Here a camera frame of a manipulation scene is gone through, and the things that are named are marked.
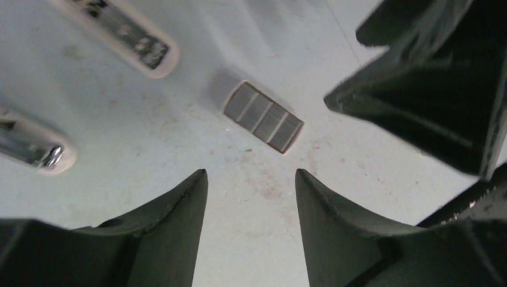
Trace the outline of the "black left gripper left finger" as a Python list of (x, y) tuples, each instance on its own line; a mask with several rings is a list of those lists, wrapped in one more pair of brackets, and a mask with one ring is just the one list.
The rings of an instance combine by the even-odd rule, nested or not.
[(199, 169), (97, 227), (1, 219), (1, 285), (191, 286), (207, 191)]

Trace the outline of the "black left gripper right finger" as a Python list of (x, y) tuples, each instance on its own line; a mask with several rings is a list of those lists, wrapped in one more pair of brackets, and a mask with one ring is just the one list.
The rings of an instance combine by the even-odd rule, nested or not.
[(506, 221), (421, 228), (374, 213), (298, 169), (295, 190), (311, 286), (505, 286)]

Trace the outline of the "small white mini stapler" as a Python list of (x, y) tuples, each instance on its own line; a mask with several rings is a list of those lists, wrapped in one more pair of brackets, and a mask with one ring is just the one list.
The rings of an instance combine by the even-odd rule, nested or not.
[(77, 160), (66, 134), (15, 110), (1, 107), (1, 157), (45, 176), (59, 175)]

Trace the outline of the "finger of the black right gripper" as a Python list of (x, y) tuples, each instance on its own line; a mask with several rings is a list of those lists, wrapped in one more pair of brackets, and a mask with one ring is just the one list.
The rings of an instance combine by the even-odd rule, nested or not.
[(417, 224), (429, 228), (465, 219), (506, 219), (506, 164), (488, 181), (478, 181)]
[(491, 176), (506, 120), (502, 111), (506, 42), (449, 42), (415, 65), (394, 43), (369, 42), (394, 56), (391, 71), (377, 58), (324, 98), (328, 109), (368, 121), (463, 173)]

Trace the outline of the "staple tray with staples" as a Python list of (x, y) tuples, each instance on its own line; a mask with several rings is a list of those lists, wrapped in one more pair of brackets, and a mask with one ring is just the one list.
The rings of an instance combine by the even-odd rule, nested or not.
[(222, 114), (280, 154), (291, 149), (304, 127), (303, 120), (246, 80), (232, 89)]

